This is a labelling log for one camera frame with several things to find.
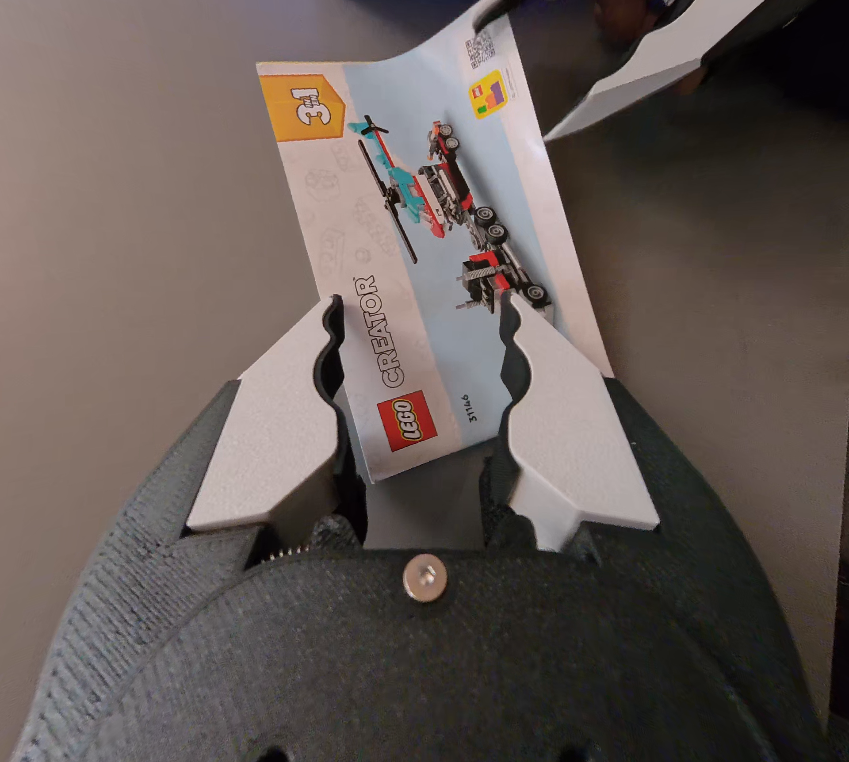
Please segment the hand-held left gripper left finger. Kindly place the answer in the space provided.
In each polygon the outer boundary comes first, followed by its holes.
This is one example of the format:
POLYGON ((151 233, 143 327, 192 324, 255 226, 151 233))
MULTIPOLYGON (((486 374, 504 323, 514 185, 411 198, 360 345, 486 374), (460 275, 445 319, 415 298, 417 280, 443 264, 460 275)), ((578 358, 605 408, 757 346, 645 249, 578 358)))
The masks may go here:
POLYGON ((344 339, 334 294, 241 374, 187 518, 191 531, 269 524, 283 544, 304 544, 316 522, 336 514, 364 543, 365 485, 334 403, 344 339))

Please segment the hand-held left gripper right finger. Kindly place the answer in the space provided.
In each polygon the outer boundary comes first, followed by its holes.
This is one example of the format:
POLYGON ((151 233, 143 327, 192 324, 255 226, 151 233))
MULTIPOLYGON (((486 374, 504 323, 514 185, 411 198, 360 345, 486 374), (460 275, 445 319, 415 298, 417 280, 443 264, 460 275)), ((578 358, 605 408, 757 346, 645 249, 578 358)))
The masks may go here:
POLYGON ((656 528, 599 369, 518 294, 501 299, 500 336, 511 401, 481 477, 485 545, 560 551, 584 522, 656 528))

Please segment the toy brick instruction booklet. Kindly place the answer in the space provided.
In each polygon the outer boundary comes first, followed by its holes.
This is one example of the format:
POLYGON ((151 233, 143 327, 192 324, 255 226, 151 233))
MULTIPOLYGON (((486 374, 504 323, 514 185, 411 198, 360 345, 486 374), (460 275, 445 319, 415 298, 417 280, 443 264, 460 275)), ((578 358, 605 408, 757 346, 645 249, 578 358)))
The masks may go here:
POLYGON ((509 19, 257 71, 373 481, 495 436, 502 291, 612 374, 509 19))

